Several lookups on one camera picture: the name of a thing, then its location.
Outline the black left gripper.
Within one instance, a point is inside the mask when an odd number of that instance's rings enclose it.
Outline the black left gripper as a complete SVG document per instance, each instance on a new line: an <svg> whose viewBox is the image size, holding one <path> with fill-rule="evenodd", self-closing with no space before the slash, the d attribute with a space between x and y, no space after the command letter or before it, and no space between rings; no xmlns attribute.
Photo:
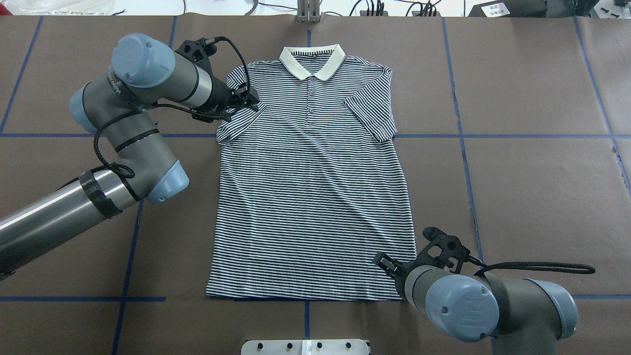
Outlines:
<svg viewBox="0 0 631 355"><path fill-rule="evenodd" d="M258 92L251 87L248 80L237 88L230 88L223 81L214 79L207 103L210 105L207 111L208 123L218 120L230 122L235 114L246 108L260 110Z"/></svg>

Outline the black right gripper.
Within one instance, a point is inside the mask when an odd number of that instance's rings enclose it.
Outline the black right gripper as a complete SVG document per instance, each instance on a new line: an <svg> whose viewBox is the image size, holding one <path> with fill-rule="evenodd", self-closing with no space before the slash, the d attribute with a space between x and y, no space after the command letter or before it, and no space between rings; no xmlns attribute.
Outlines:
<svg viewBox="0 0 631 355"><path fill-rule="evenodd" d="M405 296L404 285L408 275L417 267L419 263L416 260L401 262L394 260L385 252L377 252L372 263L381 268L386 274L394 280L396 292L399 296Z"/></svg>

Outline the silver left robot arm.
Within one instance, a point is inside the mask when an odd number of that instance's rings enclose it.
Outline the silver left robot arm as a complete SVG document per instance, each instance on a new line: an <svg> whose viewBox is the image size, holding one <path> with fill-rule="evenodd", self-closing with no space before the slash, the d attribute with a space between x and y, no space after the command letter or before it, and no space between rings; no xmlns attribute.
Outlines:
<svg viewBox="0 0 631 355"><path fill-rule="evenodd" d="M70 99L72 118L92 135L100 164L1 221L1 279L141 201L162 204L189 185L149 112L169 108L203 123L231 121L260 100L246 75L229 87L212 72L225 36L186 40L173 50L142 33L124 36L106 74Z"/></svg>

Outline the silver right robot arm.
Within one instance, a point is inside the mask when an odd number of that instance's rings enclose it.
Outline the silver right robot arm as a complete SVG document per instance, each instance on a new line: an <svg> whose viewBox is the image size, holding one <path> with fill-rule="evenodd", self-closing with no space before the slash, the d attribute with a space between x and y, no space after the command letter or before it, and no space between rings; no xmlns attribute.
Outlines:
<svg viewBox="0 0 631 355"><path fill-rule="evenodd" d="M463 342L492 338L495 355L556 355L558 341L576 331L577 305L559 284L488 272L463 276L417 260L401 263L385 252L373 263L437 329Z"/></svg>

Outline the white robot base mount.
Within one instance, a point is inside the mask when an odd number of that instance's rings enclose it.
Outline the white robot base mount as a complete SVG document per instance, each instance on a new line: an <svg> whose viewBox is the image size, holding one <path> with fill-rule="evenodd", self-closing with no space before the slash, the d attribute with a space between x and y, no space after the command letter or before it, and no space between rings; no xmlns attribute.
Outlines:
<svg viewBox="0 0 631 355"><path fill-rule="evenodd" d="M362 339L284 339L244 342L242 355L371 355Z"/></svg>

